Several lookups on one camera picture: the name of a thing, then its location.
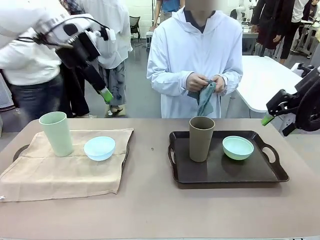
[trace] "floor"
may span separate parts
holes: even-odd
[[[146,66],[148,53],[145,44],[133,46],[133,51],[126,60],[126,97],[125,113],[128,118],[161,118],[160,94],[151,88],[150,81],[146,79]],[[286,66],[291,68],[295,63],[309,64],[310,60],[303,56],[291,55]],[[85,86],[85,98],[89,105],[90,114],[98,118],[104,118],[108,112],[108,106],[96,91],[87,84]],[[246,104],[238,98],[237,111],[232,118],[262,118],[263,115],[249,111]],[[222,117],[226,116],[229,96],[223,97],[221,102]],[[0,138],[0,151],[20,132],[24,127],[22,115],[16,109],[1,112],[3,120],[3,134]],[[274,121],[277,128],[279,121]]]

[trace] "jacket hood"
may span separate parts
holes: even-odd
[[[172,17],[180,24],[180,26],[189,33],[200,34],[200,31],[192,26],[190,22],[186,21],[185,8],[181,8],[178,12],[173,12]],[[222,11],[215,11],[214,15],[208,18],[203,34],[207,34],[216,29],[217,26],[228,18]]]

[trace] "cloth napkin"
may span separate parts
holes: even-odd
[[[43,132],[0,176],[0,202],[68,199],[117,194],[122,164],[134,129],[70,131],[74,152],[55,156]],[[93,161],[84,152],[85,143],[95,137],[115,140],[114,154],[105,161]]]
[[[210,103],[212,94],[216,90],[217,84],[211,80],[207,80],[208,86],[204,87],[200,92],[189,92],[188,96],[197,100],[199,109],[198,116],[208,116],[214,112],[214,107]]]

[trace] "green cup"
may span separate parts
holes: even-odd
[[[66,157],[74,151],[67,115],[64,112],[47,113],[40,117],[39,122],[56,156]]]

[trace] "mint green bowl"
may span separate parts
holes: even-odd
[[[231,159],[245,160],[254,152],[254,145],[240,136],[228,136],[223,142],[223,151]]]

